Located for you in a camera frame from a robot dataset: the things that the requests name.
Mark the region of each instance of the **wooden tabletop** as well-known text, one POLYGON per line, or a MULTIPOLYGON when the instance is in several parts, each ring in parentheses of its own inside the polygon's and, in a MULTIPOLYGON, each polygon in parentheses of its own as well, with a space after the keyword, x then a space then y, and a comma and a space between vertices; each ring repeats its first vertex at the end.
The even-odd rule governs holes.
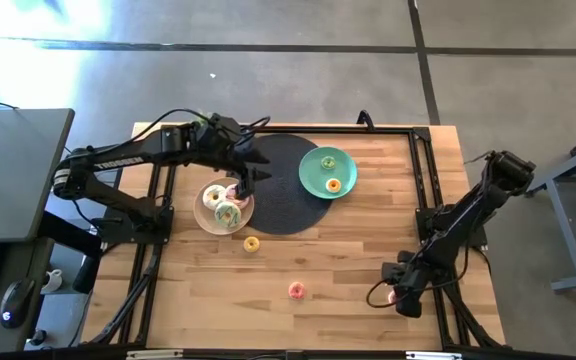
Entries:
MULTIPOLYGON (((137 123, 134 133, 146 125, 137 123)), ((453 126, 431 126, 430 131, 444 202, 455 202, 469 190, 457 131, 453 126)), ((195 165, 178 169, 175 220, 159 271, 149 348, 440 349, 430 292, 422 296, 419 319, 400 316, 394 308, 373 309, 364 301, 380 280, 381 263, 395 261, 400 250, 418 247, 413 220, 418 204, 407 138, 303 137, 348 152, 359 177, 353 191, 335 200, 319 223, 298 234, 268 235, 249 227, 230 236, 205 232, 193 217, 193 202, 204 184, 224 173, 195 165), (261 240, 257 253, 243 249, 250 235, 261 240), (293 281, 306 286, 304 300, 288 297, 293 281)), ((425 163, 421 148, 420 153, 425 163)), ((124 169, 120 189, 145 196, 151 168, 124 169)), ((427 197, 432 206, 432 196, 427 197)), ((98 334, 125 298, 135 248, 120 245, 103 258, 83 340, 98 334)), ((490 276, 478 254, 470 254, 460 285, 473 314, 503 343, 490 276)), ((385 286, 378 289, 373 301, 385 302, 388 292, 385 286)), ((456 338, 453 312, 448 310, 456 338)))

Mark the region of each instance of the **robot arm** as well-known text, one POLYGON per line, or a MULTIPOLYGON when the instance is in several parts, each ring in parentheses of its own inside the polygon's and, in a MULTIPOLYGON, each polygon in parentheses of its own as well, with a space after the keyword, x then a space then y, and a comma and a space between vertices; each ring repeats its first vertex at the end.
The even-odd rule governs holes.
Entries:
POLYGON ((508 151, 491 152, 486 157, 482 180, 457 204, 441 207, 418 224, 421 249, 402 251, 397 263, 382 265, 382 278, 392 285, 397 297, 397 312, 421 316, 421 294, 428 283, 435 288, 446 284, 446 274, 454 266, 459 248, 467 245, 473 232, 511 196, 522 194, 530 185, 535 165, 508 151))
POLYGON ((241 178, 237 197, 246 198, 253 193, 255 181, 270 177, 247 166, 247 163, 268 163, 252 147, 253 135, 242 132, 234 119, 214 114, 207 121, 163 127, 142 140, 75 149, 55 171, 54 193, 66 200, 93 200, 127 214, 136 229, 150 229, 156 226, 161 213, 155 200, 134 198, 114 189, 99 181, 95 172, 145 163, 161 166, 194 163, 237 173, 241 178))

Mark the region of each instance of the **pink donut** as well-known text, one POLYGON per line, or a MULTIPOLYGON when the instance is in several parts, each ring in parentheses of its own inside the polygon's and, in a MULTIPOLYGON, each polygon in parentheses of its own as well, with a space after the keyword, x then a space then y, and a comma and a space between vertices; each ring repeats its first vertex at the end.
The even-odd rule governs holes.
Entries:
POLYGON ((300 282, 294 282, 288 287, 288 295, 291 299, 301 300, 306 296, 306 287, 300 282))
POLYGON ((243 210, 248 205, 250 198, 245 198, 243 200, 237 200, 237 199, 235 199, 236 193, 237 193, 237 184, 232 184, 232 185, 226 187, 226 199, 228 199, 228 201, 232 202, 233 204, 237 205, 239 210, 243 210))

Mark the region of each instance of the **donut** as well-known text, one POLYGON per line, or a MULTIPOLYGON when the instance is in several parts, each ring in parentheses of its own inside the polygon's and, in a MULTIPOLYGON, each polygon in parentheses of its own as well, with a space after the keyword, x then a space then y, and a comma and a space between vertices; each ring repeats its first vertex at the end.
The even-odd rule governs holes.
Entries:
POLYGON ((341 190, 341 181, 337 179, 330 179, 326 181, 326 190, 336 193, 341 190))
POLYGON ((204 205, 210 210, 215 210, 217 205, 224 201, 225 192, 226 188, 221 185, 208 186, 206 191, 204 191, 204 205))
POLYGON ((247 252, 257 252, 259 250, 259 239, 254 236, 248 236, 244 240, 244 250, 247 252))
POLYGON ((235 199, 235 194, 237 194, 237 184, 228 185, 228 187, 226 187, 226 200, 237 205, 239 210, 243 210, 248 205, 248 202, 250 202, 250 197, 237 200, 235 199))
POLYGON ((241 222, 241 210, 230 201, 222 201, 215 209, 215 220, 223 227, 237 226, 241 222))
POLYGON ((321 167, 323 167, 326 170, 334 169, 335 158, 332 156, 324 156, 324 158, 321 159, 321 167))
POLYGON ((306 287, 300 282, 294 282, 288 287, 288 295, 291 299, 301 300, 306 296, 306 287))

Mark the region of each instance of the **yellow donut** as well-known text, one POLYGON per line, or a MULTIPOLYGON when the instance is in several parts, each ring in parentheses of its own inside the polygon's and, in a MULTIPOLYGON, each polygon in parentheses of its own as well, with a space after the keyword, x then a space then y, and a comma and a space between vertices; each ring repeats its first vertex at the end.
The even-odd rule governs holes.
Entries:
POLYGON ((339 192, 341 190, 341 181, 334 178, 326 181, 326 190, 333 193, 339 192))
POLYGON ((259 250, 259 239, 254 236, 248 236, 244 240, 244 250, 247 252, 257 252, 259 250))

